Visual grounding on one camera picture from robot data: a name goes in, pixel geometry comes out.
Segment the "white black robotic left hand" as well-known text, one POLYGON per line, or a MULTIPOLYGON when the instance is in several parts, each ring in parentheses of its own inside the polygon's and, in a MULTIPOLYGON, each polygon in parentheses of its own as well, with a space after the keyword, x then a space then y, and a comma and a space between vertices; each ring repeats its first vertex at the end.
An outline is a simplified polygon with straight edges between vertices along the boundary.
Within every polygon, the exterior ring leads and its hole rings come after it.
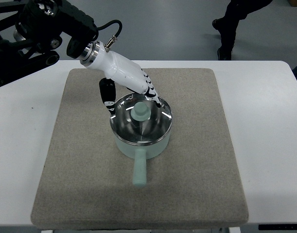
POLYGON ((103 104, 115 114, 115 84, 126 87, 134 93, 145 95, 161 107, 160 99, 149 75, 142 68, 126 57, 106 51, 102 42, 90 43, 80 55, 80 63, 90 70, 100 70, 105 77, 99 81, 103 104))

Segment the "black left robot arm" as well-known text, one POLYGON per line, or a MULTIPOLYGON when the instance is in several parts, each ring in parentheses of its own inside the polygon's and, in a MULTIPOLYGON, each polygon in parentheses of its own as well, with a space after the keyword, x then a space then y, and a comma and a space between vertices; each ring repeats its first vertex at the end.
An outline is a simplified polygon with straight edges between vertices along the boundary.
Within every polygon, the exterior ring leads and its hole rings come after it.
POLYGON ((94 19, 66 0, 13 0, 0 2, 0 14, 13 15, 0 20, 0 87, 45 69, 58 62, 55 51, 61 44, 61 33, 71 37, 67 55, 78 58, 99 31, 119 20, 96 26, 94 19))

